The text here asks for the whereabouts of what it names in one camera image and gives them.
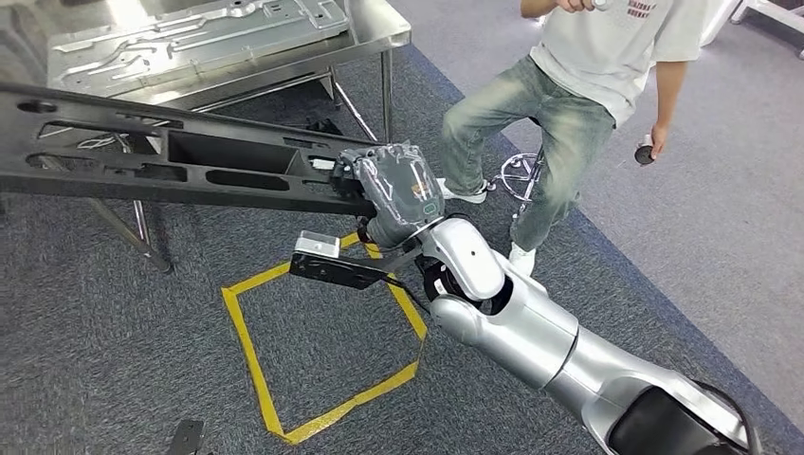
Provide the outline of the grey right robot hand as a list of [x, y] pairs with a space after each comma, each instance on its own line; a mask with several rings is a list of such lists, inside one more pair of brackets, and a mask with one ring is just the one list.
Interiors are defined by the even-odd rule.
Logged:
[[375, 208], [365, 237], [381, 248], [400, 246], [443, 218], [445, 199], [420, 148], [405, 141], [341, 152], [331, 182]]

